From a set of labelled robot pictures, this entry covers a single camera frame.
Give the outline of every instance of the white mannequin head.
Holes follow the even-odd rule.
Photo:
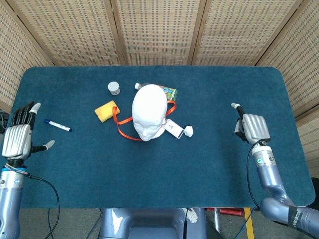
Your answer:
[[[159,137],[165,130],[166,94],[158,85],[146,85],[136,93],[132,104],[135,130],[143,141]]]

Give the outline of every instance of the robotic arm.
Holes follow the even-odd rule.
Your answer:
[[[41,104],[34,102],[18,109],[6,129],[2,156],[7,163],[2,168],[0,178],[0,239],[17,239],[20,234],[19,210],[26,172],[24,161],[31,153],[48,150],[54,140],[41,146],[32,145],[32,130],[35,116]]]
[[[271,195],[260,203],[262,214],[272,221],[319,237],[319,211],[296,207],[286,193],[271,147],[267,146],[271,138],[265,119],[262,116],[244,113],[240,104],[232,103],[231,106],[240,116],[235,127],[235,134],[253,145],[251,152],[255,159],[260,183],[262,188]]]

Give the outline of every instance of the floor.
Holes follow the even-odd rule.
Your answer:
[[[47,209],[21,209],[20,210],[20,227],[21,239],[42,239],[48,232]],[[51,210],[51,224],[54,223],[56,211]],[[94,225],[100,214],[99,209],[61,209],[60,221],[54,231],[55,239],[85,239],[91,227]],[[208,221],[207,233],[208,239],[211,236],[213,216],[211,212],[206,212]],[[288,227],[278,225],[264,218],[260,212],[255,212],[252,216],[254,236],[256,239],[309,239],[310,237],[301,234],[298,231]],[[221,215],[220,230],[224,239],[234,239],[245,222],[244,218]],[[89,239],[96,239],[99,233],[99,224],[93,231]],[[238,239],[246,239],[246,230],[243,230]]]

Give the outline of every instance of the blue felt surface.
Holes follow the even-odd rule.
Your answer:
[[[108,92],[110,81],[120,84],[119,95]],[[194,136],[177,140],[165,132],[149,142],[136,142],[120,136],[112,119],[100,123],[94,109],[110,100],[121,109],[119,120],[131,116],[136,82],[178,89],[177,110],[169,118],[192,125]],[[26,165],[31,174],[56,186],[62,207],[253,206],[245,169],[250,145],[234,135],[238,115],[232,102],[266,119],[270,146],[291,199],[297,205],[314,199],[283,78],[274,68],[34,67],[21,80],[12,112],[32,100],[42,103],[33,143],[56,143]],[[121,129],[137,136],[132,123]],[[250,166],[252,190],[260,201],[267,193],[253,160]],[[46,185],[26,180],[22,206],[55,207],[55,196]]]

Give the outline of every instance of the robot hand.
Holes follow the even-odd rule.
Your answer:
[[[7,160],[26,160],[31,153],[48,150],[55,143],[51,140],[41,146],[32,146],[32,130],[40,106],[40,103],[30,102],[14,112],[10,127],[4,134],[2,156]]]
[[[243,141],[255,144],[263,139],[265,142],[271,140],[264,117],[246,114],[240,104],[232,103],[240,116],[235,126],[235,134]]]

